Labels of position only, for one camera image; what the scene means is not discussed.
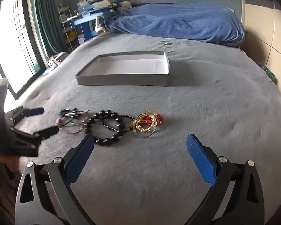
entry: gray blanket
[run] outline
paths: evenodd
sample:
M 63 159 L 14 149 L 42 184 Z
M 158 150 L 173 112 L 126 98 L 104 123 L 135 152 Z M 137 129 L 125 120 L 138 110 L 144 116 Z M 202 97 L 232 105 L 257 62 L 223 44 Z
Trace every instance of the gray blanket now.
M 142 50 L 167 52 L 168 87 L 77 84 L 75 74 L 95 56 Z M 184 224 L 209 189 L 186 150 L 185 140 L 191 133 L 231 162 L 255 162 L 266 221 L 281 204 L 281 94 L 238 48 L 103 34 L 71 53 L 24 106 L 45 108 L 43 115 L 21 123 L 20 129 L 30 132 L 53 125 L 60 109 L 69 107 L 132 115 L 152 110 L 164 116 L 150 138 L 130 132 L 111 147 L 95 146 L 71 187 L 96 224 Z M 98 136 L 111 135 L 102 128 L 94 130 Z M 38 158 L 22 158 L 22 167 L 28 160 L 42 164 L 63 156 L 83 137 L 84 133 L 60 131 L 43 142 Z M 227 201 L 226 197 L 217 216 Z

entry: glass door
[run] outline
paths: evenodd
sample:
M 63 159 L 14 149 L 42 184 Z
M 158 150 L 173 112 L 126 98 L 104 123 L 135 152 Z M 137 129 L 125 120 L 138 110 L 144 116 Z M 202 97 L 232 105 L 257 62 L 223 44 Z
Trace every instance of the glass door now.
M 44 71 L 32 33 L 27 0 L 0 3 L 0 74 L 15 99 Z

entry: blue blanket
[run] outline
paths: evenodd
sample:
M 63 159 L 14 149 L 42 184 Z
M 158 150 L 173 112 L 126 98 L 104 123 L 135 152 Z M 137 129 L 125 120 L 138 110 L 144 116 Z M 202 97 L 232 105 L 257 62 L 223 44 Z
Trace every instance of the blue blanket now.
M 105 13 L 99 26 L 107 31 L 239 46 L 244 28 L 228 8 L 213 3 L 146 4 Z

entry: blue desk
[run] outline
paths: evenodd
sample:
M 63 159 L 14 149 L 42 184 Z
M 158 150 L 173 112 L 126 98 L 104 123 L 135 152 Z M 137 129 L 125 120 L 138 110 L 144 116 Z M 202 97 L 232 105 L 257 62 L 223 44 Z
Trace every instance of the blue desk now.
M 89 22 L 95 20 L 97 15 L 102 14 L 103 12 L 84 14 L 81 19 L 73 19 L 71 21 L 71 27 L 74 28 L 75 26 L 80 25 L 84 41 L 87 41 L 98 35 L 98 33 L 95 31 L 95 28 L 93 28 L 93 31 L 91 31 L 90 26 L 92 25 L 90 25 Z

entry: pile of jewelry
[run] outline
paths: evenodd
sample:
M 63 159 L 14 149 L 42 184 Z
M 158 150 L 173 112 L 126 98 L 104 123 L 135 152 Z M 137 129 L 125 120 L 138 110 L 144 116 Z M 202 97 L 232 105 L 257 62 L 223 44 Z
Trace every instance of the pile of jewelry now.
M 90 111 L 78 111 L 77 108 L 62 109 L 60 111 L 60 116 L 60 118 L 56 119 L 55 125 L 68 134 L 77 134 L 84 130 L 86 134 L 92 135 L 92 125 L 96 122 L 100 122 L 104 127 L 114 131 L 115 133 L 110 138 L 102 139 L 93 136 L 95 143 L 102 146 L 112 145 L 119 141 L 120 136 L 123 136 L 130 130 L 133 130 L 134 134 L 138 137 L 149 137 L 154 134 L 157 125 L 163 120 L 163 117 L 160 114 L 156 114 L 152 111 L 145 111 L 135 118 L 131 115 L 119 115 L 111 110 L 102 110 L 99 113 L 91 115 Z M 123 118 L 131 120 L 129 127 L 125 126 Z M 108 125 L 105 122 L 106 119 L 115 120 L 117 122 L 117 128 Z M 69 127 L 76 127 L 76 129 L 74 131 L 69 131 Z

